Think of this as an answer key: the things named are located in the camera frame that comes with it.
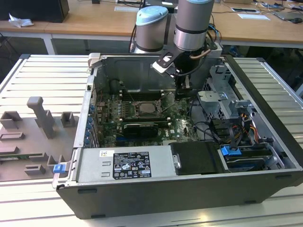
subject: motherboard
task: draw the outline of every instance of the motherboard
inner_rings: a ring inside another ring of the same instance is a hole
[[[100,94],[97,98],[101,147],[169,145],[198,141],[189,118],[190,98],[172,92]]]

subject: wooden desk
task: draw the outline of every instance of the wooden desk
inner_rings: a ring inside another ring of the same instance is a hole
[[[238,13],[215,13],[231,11],[229,7],[258,9],[255,5],[223,4],[215,3],[213,8],[215,25],[222,33],[222,44],[303,48],[303,24],[283,21],[270,13],[265,14],[270,21],[242,19]],[[89,0],[69,0],[69,6],[70,12],[63,23],[34,21],[34,26],[17,28],[7,21],[0,21],[0,32],[6,36],[42,38],[49,54],[56,54],[55,38],[129,40],[135,12],[114,11],[114,3],[92,4]]]
[[[136,22],[136,12],[115,11],[114,3],[69,0],[69,6],[64,22],[49,23],[46,33],[131,36]]]
[[[273,0],[266,0],[265,2],[275,3]],[[258,9],[255,5],[223,4],[215,3],[213,12],[231,11],[229,7]],[[289,7],[288,4],[293,4],[293,2],[285,2],[284,4]],[[259,7],[262,10],[268,10],[262,6]],[[273,47],[287,47],[288,44],[303,46],[303,23],[294,24],[283,21],[271,13],[262,13],[270,20],[242,19],[238,16],[238,13],[213,13],[215,25],[222,33],[222,44]]]

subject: warning label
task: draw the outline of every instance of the warning label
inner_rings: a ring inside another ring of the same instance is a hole
[[[113,168],[115,180],[152,177],[148,152],[114,153]]]

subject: floor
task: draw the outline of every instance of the floor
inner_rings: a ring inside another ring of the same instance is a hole
[[[47,54],[42,39],[39,38],[9,38],[9,42],[18,53]],[[90,51],[85,51],[83,40],[55,39],[58,54],[89,54],[90,52],[101,53],[126,53],[127,41],[99,41],[89,40]],[[295,55],[294,50],[286,48],[262,48],[262,47],[239,47],[243,56],[263,57],[269,65],[288,84],[293,84],[295,77],[303,72],[303,64]],[[18,60],[18,55],[6,41],[0,46],[0,80],[8,74],[12,65]]]

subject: blue plastic latch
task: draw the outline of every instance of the blue plastic latch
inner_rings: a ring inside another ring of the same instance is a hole
[[[225,155],[241,155],[242,154],[239,148],[236,149],[236,150],[232,150],[230,148],[230,146],[222,147],[221,152],[222,152],[223,156],[225,156]]]
[[[53,167],[54,174],[64,174],[66,169],[66,164],[56,164]]]

